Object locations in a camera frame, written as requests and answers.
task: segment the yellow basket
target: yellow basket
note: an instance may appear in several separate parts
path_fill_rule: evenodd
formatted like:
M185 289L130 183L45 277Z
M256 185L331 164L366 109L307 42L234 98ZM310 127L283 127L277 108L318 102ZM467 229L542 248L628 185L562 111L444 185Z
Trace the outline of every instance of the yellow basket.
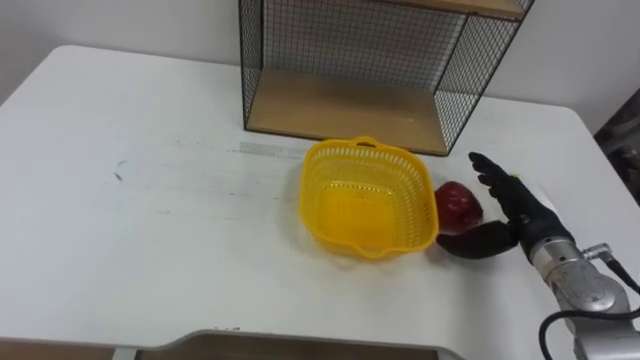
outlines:
M427 168L369 137L326 140L307 152L300 216L327 250L368 259L422 250L438 234Z

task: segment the white table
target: white table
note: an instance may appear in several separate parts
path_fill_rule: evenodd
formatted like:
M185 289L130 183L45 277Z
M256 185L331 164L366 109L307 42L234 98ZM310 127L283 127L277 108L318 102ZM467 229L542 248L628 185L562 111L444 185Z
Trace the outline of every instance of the white table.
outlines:
M0 338L153 348L231 332L540 358L557 306L519 249L378 265L318 249L296 209L313 142L243 131L239 77L63 47L0 108ZM638 275L640 210L573 111L484 99L450 157L422 157L496 217L471 150L534 179L582 247L606 241ZM549 341L571 358L564 326Z

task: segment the red apple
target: red apple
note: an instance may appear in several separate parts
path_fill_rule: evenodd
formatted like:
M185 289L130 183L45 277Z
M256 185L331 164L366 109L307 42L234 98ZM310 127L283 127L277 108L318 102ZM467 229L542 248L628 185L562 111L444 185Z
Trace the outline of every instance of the red apple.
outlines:
M436 191L440 230L462 233L482 221L482 206L459 182L449 181Z

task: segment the metal robot arm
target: metal robot arm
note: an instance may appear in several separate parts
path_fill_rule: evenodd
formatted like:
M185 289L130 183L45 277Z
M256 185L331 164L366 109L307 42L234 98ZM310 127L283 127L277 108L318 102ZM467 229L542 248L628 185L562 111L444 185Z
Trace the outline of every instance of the metal robot arm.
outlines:
M574 352L579 360L640 359L640 335L632 323L633 317L640 317L640 310L631 313L624 288L591 263L594 259L604 261L640 293L640 287L615 260L609 246L601 244L580 251L555 212L538 201L517 177L508 175L484 155L471 153L469 158L480 173L479 181L489 186L491 196L509 219L510 236L519 241L560 309L568 311L551 315L541 326L545 359L551 359L546 349L546 328L562 318L574 335Z

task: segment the gray object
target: gray object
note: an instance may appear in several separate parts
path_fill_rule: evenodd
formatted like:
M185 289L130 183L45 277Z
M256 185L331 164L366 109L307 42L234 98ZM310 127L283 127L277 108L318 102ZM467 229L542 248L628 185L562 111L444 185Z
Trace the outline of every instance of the gray object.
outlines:
M610 314L630 311L623 287L589 261L613 260L607 244L581 252L569 239L553 239L533 248L528 255L562 310ZM579 360L640 359L640 335L630 320L570 318L566 324L574 335L574 352Z

